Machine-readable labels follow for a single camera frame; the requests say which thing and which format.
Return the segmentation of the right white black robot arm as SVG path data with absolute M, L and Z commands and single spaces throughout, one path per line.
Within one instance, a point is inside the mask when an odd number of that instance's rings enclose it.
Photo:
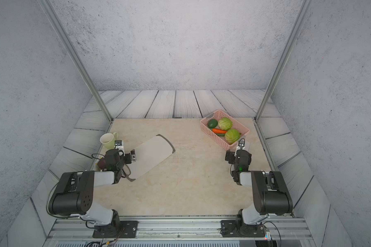
M 293 212 L 293 201 L 279 171 L 249 170 L 252 155 L 243 149 L 226 151 L 225 161 L 230 164 L 230 174 L 237 185 L 252 188 L 253 205 L 237 214 L 237 225 L 257 225 L 269 215 Z

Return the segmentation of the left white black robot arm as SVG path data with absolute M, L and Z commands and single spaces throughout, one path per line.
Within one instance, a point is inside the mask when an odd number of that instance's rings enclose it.
M 57 218 L 77 218 L 93 223 L 95 227 L 113 224 L 114 210 L 94 202 L 94 189 L 117 184 L 129 178 L 124 167 L 136 161 L 136 152 L 111 149 L 104 155 L 103 171 L 65 172 L 49 193 L 46 210 Z

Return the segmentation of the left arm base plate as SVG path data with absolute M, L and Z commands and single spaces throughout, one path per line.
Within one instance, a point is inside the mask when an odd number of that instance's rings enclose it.
M 109 225 L 95 226 L 93 238 L 136 238 L 139 221 L 114 221 Z

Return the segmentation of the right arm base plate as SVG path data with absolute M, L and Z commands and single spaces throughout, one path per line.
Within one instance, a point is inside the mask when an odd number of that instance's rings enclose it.
M 220 234 L 225 238 L 266 238 L 266 232 L 262 225 L 247 225 L 236 220 L 222 220 Z

